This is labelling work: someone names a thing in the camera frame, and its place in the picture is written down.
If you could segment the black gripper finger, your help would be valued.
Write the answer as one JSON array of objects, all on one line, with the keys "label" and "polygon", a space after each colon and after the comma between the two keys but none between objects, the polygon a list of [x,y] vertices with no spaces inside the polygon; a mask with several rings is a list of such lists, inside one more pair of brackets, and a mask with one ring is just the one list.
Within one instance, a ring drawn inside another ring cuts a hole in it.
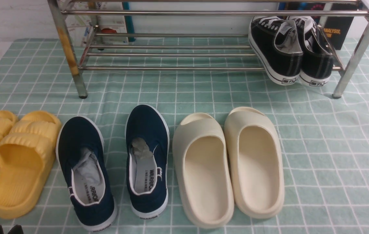
[{"label": "black gripper finger", "polygon": [[23,228],[21,225],[13,226],[7,234],[24,234]]}]

